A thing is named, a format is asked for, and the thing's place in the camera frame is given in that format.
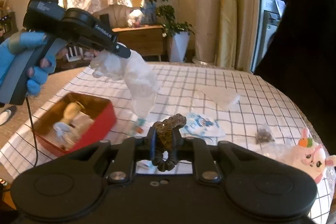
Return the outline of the blue gloved left hand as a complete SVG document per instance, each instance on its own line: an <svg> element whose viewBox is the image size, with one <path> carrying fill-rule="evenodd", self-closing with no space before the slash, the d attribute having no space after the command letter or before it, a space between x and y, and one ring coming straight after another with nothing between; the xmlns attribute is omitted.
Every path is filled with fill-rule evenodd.
<svg viewBox="0 0 336 224"><path fill-rule="evenodd" d="M18 32L13 34L1 44L1 81L6 77L16 55L21 52L33 50L45 45L47 34L44 32ZM55 55L46 55L39 61L38 66L27 69L27 94L36 96L41 91L41 86L46 83L47 77L54 73L56 60L61 59L68 53L66 47L62 48Z"/></svg>

